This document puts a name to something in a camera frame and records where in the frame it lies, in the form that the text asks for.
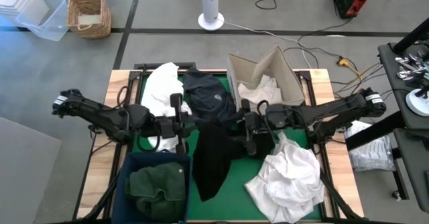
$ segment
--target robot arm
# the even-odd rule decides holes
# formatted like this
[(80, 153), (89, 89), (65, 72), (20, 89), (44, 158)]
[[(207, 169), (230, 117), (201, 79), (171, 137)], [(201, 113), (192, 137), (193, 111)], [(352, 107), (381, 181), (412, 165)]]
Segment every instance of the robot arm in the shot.
[[(52, 105), (52, 114), (61, 118), (65, 115), (81, 117), (91, 123), (90, 129), (103, 129), (106, 135), (118, 144), (132, 142), (137, 133), (142, 137), (158, 136), (159, 144), (160, 137), (188, 137), (195, 129), (184, 126), (186, 122), (192, 121), (192, 118), (188, 113), (179, 111), (182, 95), (171, 95), (170, 102), (176, 110), (176, 116), (154, 117), (149, 109), (142, 105), (121, 106), (119, 103), (116, 107), (108, 107), (83, 97), (77, 89), (70, 89), (62, 91), (56, 98)], [(150, 151), (155, 151), (158, 144)]]
[(338, 128), (350, 126), (361, 117), (380, 117), (386, 111), (386, 105), (380, 95), (371, 88), (361, 90), (351, 96), (317, 106), (288, 106), (283, 104), (267, 105), (265, 115), (247, 111), (246, 120), (248, 154), (254, 152), (252, 136), (286, 127), (308, 129), (308, 141), (320, 144), (330, 139)]

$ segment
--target dark green towel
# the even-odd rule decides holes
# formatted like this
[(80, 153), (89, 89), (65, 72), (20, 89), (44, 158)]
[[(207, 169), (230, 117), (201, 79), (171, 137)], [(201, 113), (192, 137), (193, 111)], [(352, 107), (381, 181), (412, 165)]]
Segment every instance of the dark green towel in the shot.
[(153, 220), (179, 221), (186, 208), (184, 169), (178, 163), (142, 168), (125, 181), (125, 193)]

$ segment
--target white cloth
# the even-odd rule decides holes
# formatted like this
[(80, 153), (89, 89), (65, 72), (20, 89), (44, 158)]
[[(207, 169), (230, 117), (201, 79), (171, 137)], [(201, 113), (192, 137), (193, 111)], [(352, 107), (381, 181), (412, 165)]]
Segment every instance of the white cloth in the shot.
[(267, 100), (269, 104), (281, 103), (282, 92), (277, 88), (277, 81), (275, 78), (263, 75), (260, 84), (256, 89), (248, 89), (243, 83), (238, 87), (239, 96), (242, 99), (247, 99), (250, 103), (257, 105), (262, 100)]
[(271, 223), (295, 223), (323, 201), (320, 165), (311, 150), (279, 135), (258, 175), (245, 184), (247, 192)]
[[(141, 104), (147, 107), (151, 114), (158, 116), (174, 116), (174, 108), (170, 106), (170, 95), (173, 93), (183, 94), (183, 84), (177, 79), (177, 70), (173, 63), (165, 63), (155, 69), (146, 80), (146, 86), (141, 98)], [(183, 102), (182, 111), (192, 114), (189, 106)], [(152, 147), (156, 146), (157, 137), (149, 137)], [(157, 151), (168, 150), (176, 152), (178, 138), (172, 137), (160, 140)]]

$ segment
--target wooden table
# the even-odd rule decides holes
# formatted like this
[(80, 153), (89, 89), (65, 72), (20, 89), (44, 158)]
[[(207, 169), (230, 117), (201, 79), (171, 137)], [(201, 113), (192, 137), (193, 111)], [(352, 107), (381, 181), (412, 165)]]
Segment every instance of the wooden table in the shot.
[[(326, 69), (305, 69), (303, 71), (308, 71), (311, 75), (312, 91), (317, 105), (334, 100), (328, 71)], [(107, 89), (107, 94), (105, 97), (105, 105), (110, 107), (114, 107), (116, 105), (117, 93), (122, 86), (127, 85), (129, 73), (130, 70), (112, 71), (109, 81), (109, 88)], [(310, 92), (308, 90), (309, 86), (307, 86), (305, 81), (302, 83), (304, 94), (306, 95), (306, 104), (311, 105)], [(131, 91), (132, 94), (130, 102), (133, 103), (135, 99), (136, 87), (133, 87)], [(333, 139), (343, 142), (344, 136), (337, 133)], [(104, 134), (99, 134), (95, 138), (93, 149), (96, 149), (107, 142), (107, 137)], [(126, 146), (123, 146), (121, 150), (120, 165), (122, 164), (125, 157), (125, 148)], [(89, 213), (89, 211), (94, 207), (94, 205), (106, 191), (107, 186), (109, 185), (114, 152), (115, 144), (110, 144), (97, 151), (93, 156), (90, 156), (86, 175), (82, 181), (80, 198), (76, 204), (76, 218), (84, 217), (87, 213)], [(326, 153), (328, 156), (328, 163), (334, 187), (338, 190), (340, 195), (344, 198), (352, 210), (359, 216), (363, 216), (361, 200), (357, 191), (355, 177), (351, 168), (346, 145), (338, 144), (336, 142), (328, 142), (326, 144)], [(318, 155), (318, 159), (321, 162), (321, 166), (323, 166), (320, 154)], [(333, 217), (332, 207), (327, 191), (325, 191), (324, 208), (326, 210), (326, 216)]]

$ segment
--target cardboard box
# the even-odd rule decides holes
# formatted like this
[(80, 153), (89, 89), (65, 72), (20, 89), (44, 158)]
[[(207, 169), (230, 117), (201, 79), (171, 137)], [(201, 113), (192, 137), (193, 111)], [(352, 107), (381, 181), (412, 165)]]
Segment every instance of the cardboard box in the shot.
[(275, 47), (259, 62), (234, 54), (229, 54), (228, 60), (228, 81), (237, 109), (241, 107), (241, 97), (238, 94), (239, 84), (243, 83), (248, 89), (254, 89), (258, 86), (262, 74), (277, 80), (277, 86), (282, 92), (283, 101), (281, 103), (296, 106), (301, 105), (304, 101), (302, 86), (286, 62), (280, 47)]

